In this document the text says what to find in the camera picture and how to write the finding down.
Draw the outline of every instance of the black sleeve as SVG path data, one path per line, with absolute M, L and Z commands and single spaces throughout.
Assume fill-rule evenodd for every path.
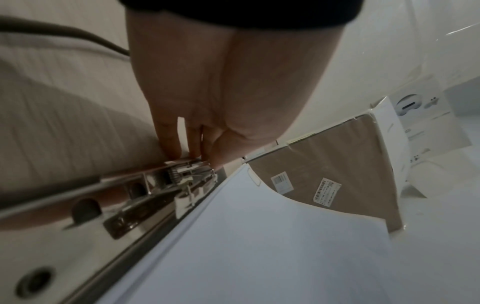
M 217 25 L 253 29 L 314 29 L 346 24 L 362 8 L 363 0 L 307 1 L 181 1 L 120 0 L 135 11 L 169 11 Z

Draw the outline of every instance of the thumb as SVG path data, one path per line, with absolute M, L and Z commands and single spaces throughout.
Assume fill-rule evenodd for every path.
M 210 166 L 214 170 L 266 145 L 268 140 L 252 140 L 232 130 L 226 130 L 215 141 L 210 152 Z

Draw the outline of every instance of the human hand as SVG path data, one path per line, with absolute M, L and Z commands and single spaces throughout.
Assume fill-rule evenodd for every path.
M 133 71 L 160 145 L 214 169 L 275 141 L 292 124 L 324 72 L 343 27 L 240 30 L 178 15 L 127 11 Z

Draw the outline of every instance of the binder mechanism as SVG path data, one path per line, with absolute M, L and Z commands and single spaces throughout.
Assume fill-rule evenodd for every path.
M 0 303 L 94 302 L 217 181 L 179 160 L 2 198 Z

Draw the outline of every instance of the cable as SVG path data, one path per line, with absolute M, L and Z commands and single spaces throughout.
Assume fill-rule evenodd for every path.
M 125 56 L 130 56 L 130 52 L 118 45 L 103 39 L 100 36 L 90 32 L 67 26 L 61 26 L 53 23 L 32 21 L 22 18 L 0 16 L 0 33 L 18 33 L 45 35 L 57 37 L 69 37 L 87 40 L 99 44 L 107 49 L 115 51 Z

